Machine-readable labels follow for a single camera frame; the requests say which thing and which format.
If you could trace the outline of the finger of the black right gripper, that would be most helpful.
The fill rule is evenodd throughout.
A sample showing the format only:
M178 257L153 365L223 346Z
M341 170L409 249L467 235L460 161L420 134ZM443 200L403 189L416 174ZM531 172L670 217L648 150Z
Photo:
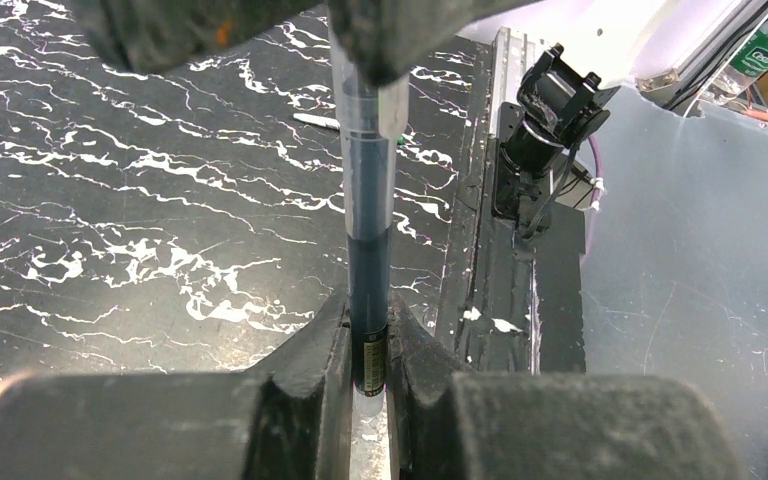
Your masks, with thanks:
M526 6L523 0L339 0L329 26L373 87L394 83L463 27Z
M101 60L161 74L231 49L319 3L307 0L85 0L71 12Z

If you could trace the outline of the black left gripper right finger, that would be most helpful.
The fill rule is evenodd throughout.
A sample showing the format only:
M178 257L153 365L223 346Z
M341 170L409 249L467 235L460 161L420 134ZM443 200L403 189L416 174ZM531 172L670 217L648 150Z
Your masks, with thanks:
M396 479L739 479L713 405L669 378L478 371L389 306Z

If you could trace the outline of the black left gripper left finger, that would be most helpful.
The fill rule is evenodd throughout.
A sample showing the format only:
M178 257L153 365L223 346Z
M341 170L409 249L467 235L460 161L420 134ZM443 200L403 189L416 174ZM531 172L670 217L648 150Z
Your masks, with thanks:
M35 376L0 395L0 479L345 479L347 297L234 372Z

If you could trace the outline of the white green pen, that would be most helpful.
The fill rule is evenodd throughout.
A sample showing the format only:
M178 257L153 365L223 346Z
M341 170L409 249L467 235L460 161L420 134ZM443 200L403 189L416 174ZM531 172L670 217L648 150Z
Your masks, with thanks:
M292 117L295 120L308 125L323 127L334 131L342 130L341 123L336 118L308 113L294 113ZM384 130L381 129L382 126L383 124L380 121L369 120L365 121L360 126L351 125L350 129L345 128L345 133L342 133L341 136L344 137L345 143L352 146L369 145L375 142L391 142L398 146L404 146L406 144L403 135L399 135L395 140L382 136L382 133L384 133Z

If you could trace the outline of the black pen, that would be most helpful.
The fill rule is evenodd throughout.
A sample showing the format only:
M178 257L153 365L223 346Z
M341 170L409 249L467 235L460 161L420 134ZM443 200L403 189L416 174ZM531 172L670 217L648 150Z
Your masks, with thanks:
M356 131L342 134L342 147L352 378L360 394L374 397L386 378L395 147Z

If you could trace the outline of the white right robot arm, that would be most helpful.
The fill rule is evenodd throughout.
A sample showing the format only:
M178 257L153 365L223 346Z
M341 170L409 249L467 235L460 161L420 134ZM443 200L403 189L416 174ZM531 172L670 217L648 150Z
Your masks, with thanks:
M310 8L307 1L77 1L77 23L108 65L161 74L214 55ZM407 124L406 76L424 55L468 23L508 8L505 1L330 1L327 3L334 95L343 135L357 140L344 156L347 228L382 231L392 209L391 165ZM576 148L606 118L599 78L580 75L555 46L524 76L518 101L524 132L555 149Z

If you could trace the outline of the green labelled plastic bottle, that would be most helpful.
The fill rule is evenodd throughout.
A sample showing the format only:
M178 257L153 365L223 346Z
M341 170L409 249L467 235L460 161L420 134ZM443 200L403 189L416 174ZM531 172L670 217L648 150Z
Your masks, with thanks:
M737 98L768 71L768 20L738 50L712 81L702 98L724 105Z

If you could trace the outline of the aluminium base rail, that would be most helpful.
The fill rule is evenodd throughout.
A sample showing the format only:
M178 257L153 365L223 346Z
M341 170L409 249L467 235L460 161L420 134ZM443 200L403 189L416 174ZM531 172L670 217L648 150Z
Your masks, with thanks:
M489 107L489 132L501 139L499 126L501 105L515 103L516 92L523 75L536 61L537 48L528 35L520 30L502 26L493 42L491 69L491 94Z

